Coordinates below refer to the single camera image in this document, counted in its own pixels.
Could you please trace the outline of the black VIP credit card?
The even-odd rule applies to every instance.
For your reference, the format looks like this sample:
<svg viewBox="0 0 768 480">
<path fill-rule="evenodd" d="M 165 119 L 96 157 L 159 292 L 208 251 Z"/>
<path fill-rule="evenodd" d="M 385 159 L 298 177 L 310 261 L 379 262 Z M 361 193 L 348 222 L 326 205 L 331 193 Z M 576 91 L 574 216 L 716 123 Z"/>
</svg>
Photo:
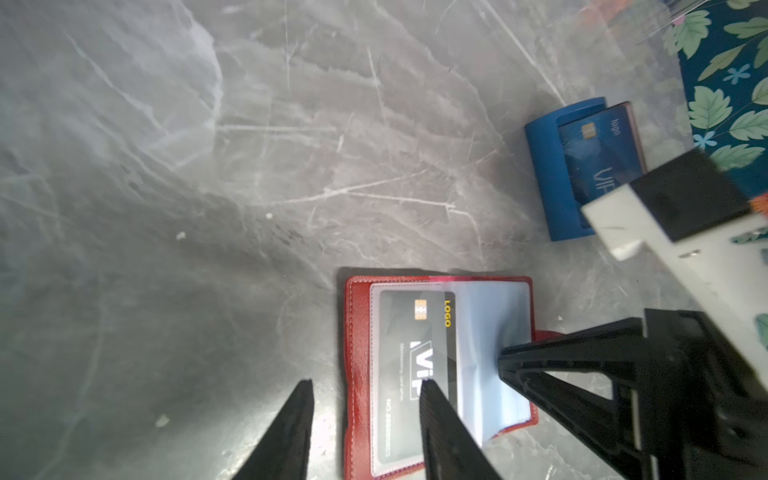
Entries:
<svg viewBox="0 0 768 480">
<path fill-rule="evenodd" d="M 456 295 L 450 291 L 384 289 L 378 297 L 374 357 L 377 475 L 422 461 L 419 398 L 432 379 L 452 407 L 458 401 Z"/>
</svg>

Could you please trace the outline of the red leather card holder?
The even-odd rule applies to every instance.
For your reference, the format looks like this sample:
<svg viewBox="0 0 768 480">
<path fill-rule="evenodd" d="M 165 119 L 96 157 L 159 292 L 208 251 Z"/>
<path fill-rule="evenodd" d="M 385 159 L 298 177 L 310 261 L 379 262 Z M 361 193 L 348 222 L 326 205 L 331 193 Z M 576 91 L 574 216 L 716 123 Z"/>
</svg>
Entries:
<svg viewBox="0 0 768 480">
<path fill-rule="evenodd" d="M 423 466 L 422 453 L 421 462 L 406 468 L 383 475 L 373 470 L 376 393 L 372 383 L 378 346 L 378 297 L 384 289 L 442 290 L 456 295 L 458 401 L 453 408 L 478 446 L 537 424 L 537 408 L 500 380 L 496 365 L 498 355 L 507 347 L 557 336 L 535 325 L 530 278 L 355 275 L 344 287 L 346 478 L 394 479 Z"/>
</svg>

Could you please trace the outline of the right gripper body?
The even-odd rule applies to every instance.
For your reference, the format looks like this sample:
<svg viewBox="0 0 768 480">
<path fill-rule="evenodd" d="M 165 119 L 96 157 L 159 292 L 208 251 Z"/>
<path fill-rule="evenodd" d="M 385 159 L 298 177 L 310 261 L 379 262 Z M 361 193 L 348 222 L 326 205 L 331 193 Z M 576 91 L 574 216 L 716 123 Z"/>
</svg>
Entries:
<svg viewBox="0 0 768 480">
<path fill-rule="evenodd" d="M 702 312 L 646 310 L 634 479 L 764 479 L 767 391 Z"/>
</svg>

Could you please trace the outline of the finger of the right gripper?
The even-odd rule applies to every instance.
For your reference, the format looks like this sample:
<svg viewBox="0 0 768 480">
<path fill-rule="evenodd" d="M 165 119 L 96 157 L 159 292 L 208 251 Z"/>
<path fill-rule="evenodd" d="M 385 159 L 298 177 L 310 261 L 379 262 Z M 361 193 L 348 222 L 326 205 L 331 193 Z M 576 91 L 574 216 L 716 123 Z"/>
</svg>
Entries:
<svg viewBox="0 0 768 480">
<path fill-rule="evenodd" d="M 543 371 L 502 370 L 500 379 L 545 411 L 626 479 L 644 479 L 647 461 L 635 445 L 632 401 L 621 388 L 601 397 Z"/>
<path fill-rule="evenodd" d="M 601 373 L 614 381 L 634 382 L 645 356 L 643 320 L 637 317 L 546 340 L 507 347 L 499 355 L 499 376 L 548 371 Z"/>
</svg>

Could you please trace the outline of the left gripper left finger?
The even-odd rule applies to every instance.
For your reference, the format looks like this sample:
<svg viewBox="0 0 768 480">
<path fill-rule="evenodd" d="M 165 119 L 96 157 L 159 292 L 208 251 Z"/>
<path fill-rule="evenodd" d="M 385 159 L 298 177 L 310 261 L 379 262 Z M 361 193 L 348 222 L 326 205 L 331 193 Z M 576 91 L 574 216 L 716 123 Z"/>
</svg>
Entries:
<svg viewBox="0 0 768 480">
<path fill-rule="evenodd" d="M 313 415 L 313 383 L 301 380 L 233 479 L 306 479 Z"/>
</svg>

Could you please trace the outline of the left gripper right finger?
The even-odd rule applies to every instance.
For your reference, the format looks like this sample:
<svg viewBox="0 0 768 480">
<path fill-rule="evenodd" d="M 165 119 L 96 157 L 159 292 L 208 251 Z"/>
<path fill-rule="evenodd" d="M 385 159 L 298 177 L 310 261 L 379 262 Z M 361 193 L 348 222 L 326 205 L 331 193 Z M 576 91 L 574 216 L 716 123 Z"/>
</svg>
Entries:
<svg viewBox="0 0 768 480">
<path fill-rule="evenodd" d="M 500 479 L 434 380 L 424 380 L 419 399 L 427 479 Z"/>
</svg>

